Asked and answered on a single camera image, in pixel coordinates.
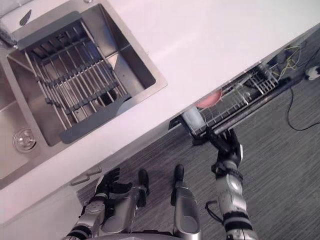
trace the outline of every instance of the wire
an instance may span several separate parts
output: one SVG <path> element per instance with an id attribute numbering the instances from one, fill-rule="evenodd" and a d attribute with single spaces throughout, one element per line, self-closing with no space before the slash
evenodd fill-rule
<path id="1" fill-rule="evenodd" d="M 295 131 L 302 132 L 302 131 L 308 130 L 308 129 L 310 129 L 310 128 L 312 128 L 312 127 L 320 124 L 320 122 L 316 122 L 316 123 L 311 124 L 310 126 L 307 126 L 307 127 L 305 127 L 305 128 L 302 128 L 302 129 L 298 129 L 298 128 L 294 127 L 294 126 L 291 124 L 290 118 L 289 118 L 289 113 L 290 113 L 290 109 L 291 109 L 291 107 L 292 107 L 292 104 L 294 103 L 294 90 L 292 89 L 292 87 L 290 87 L 290 91 L 291 91 L 291 101 L 290 101 L 290 105 L 289 105 L 289 108 L 288 108 L 287 114 L 286 114 L 286 120 L 287 120 L 287 123 L 288 123 L 289 127 L 292 128 L 292 129 L 295 130 Z"/>
<path id="2" fill-rule="evenodd" d="M 207 201 L 205 204 L 205 209 L 207 210 L 208 214 L 210 215 L 210 217 L 212 217 L 214 220 L 216 220 L 217 222 L 221 223 L 222 225 L 224 224 L 224 221 L 218 217 L 210 208 L 209 205 L 211 204 L 217 204 L 217 201 Z"/>
<path id="3" fill-rule="evenodd" d="M 272 72 L 273 74 L 279 76 L 278 77 L 278 81 L 285 75 L 287 69 L 292 69 L 292 70 L 296 70 L 298 68 L 297 63 L 300 60 L 300 56 L 301 56 L 301 49 L 299 46 L 291 46 L 291 47 L 287 47 L 284 49 L 285 50 L 289 50 L 289 49 L 293 49 L 296 48 L 296 50 L 285 60 L 286 61 L 286 65 L 285 67 L 281 70 L 280 74 L 276 73 L 276 72 Z M 296 61 L 293 60 L 293 57 L 295 56 L 296 53 L 299 53 L 298 58 Z"/>
<path id="4" fill-rule="evenodd" d="M 301 63 L 300 65 L 297 65 L 297 67 L 300 68 L 300 67 L 302 67 L 303 65 L 305 65 L 305 66 L 304 66 L 304 70 L 306 70 L 306 68 L 307 68 L 308 64 L 310 63 L 310 61 L 317 56 L 317 54 L 319 53 L 319 51 L 320 51 L 320 47 L 314 52 L 314 54 L 313 54 L 307 61 L 305 61 L 304 63 Z"/>

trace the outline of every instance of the gray carpet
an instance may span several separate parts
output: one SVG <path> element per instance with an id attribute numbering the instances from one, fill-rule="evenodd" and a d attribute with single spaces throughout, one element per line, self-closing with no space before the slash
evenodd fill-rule
<path id="1" fill-rule="evenodd" d="M 303 49 L 301 63 L 317 50 L 319 39 L 318 32 Z M 319 62 L 316 57 L 308 67 Z M 299 76 L 303 70 L 289 74 Z M 304 128 L 320 121 L 320 80 L 304 80 L 293 90 L 291 123 Z M 290 98 L 290 91 L 284 92 L 235 128 L 244 148 L 239 168 L 244 176 L 243 195 L 261 240 L 320 239 L 320 125 L 302 132 L 292 130 L 286 121 Z M 185 181 L 198 201 L 203 239 L 225 239 L 224 228 L 204 209 L 206 201 L 217 198 L 210 170 L 216 158 L 217 151 L 210 143 L 192 146 L 186 131 L 178 127 L 123 162 L 121 182 L 137 179 L 140 168 L 150 177 L 147 206 L 137 211 L 132 230 L 172 231 L 173 170 L 176 164 L 183 164 Z"/>

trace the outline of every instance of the sink rack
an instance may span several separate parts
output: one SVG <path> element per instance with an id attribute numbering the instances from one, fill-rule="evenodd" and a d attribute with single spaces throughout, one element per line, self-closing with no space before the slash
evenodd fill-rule
<path id="1" fill-rule="evenodd" d="M 68 20 L 73 22 L 49 36 L 22 43 L 28 45 L 24 55 L 67 144 L 115 117 L 131 97 L 80 15 L 72 15 Z"/>

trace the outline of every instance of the robot leg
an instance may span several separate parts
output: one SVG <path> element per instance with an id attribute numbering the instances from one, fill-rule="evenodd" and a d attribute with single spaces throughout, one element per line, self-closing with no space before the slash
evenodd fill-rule
<path id="1" fill-rule="evenodd" d="M 171 204 L 174 209 L 173 234 L 184 240 L 200 240 L 200 220 L 196 199 L 188 189 L 184 178 L 184 167 L 177 165 L 174 170 L 174 189 Z"/>

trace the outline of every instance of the red bowl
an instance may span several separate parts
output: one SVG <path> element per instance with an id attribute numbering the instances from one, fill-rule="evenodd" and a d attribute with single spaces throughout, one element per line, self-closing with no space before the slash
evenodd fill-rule
<path id="1" fill-rule="evenodd" d="M 222 97 L 222 89 L 219 89 L 218 91 L 215 91 L 214 93 L 207 96 L 201 102 L 197 103 L 195 106 L 202 109 L 210 108 L 216 105 L 216 103 L 219 102 L 221 97 Z"/>

